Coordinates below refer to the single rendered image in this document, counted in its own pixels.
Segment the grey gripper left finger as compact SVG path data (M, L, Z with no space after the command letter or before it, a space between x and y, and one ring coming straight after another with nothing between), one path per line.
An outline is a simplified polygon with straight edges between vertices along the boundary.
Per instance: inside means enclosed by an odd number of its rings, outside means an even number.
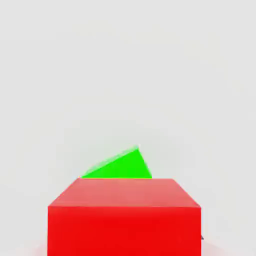
M48 249L47 242L41 243L39 246L37 246L33 250L32 256L48 256L47 249Z

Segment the small red cube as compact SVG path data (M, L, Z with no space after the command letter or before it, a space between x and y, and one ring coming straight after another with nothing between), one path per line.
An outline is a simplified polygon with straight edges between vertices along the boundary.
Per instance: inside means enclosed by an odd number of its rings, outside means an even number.
M78 178L47 219L47 256L202 256L201 207L169 178Z

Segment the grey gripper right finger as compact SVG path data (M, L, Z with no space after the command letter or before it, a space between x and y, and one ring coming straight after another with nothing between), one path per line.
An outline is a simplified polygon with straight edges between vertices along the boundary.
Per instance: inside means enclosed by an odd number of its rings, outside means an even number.
M201 236L201 256L220 256L219 248Z

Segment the small green cube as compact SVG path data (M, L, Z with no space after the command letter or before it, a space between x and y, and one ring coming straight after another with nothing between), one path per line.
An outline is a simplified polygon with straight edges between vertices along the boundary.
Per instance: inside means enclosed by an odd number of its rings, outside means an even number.
M83 179L151 179L138 146L129 148L89 168Z

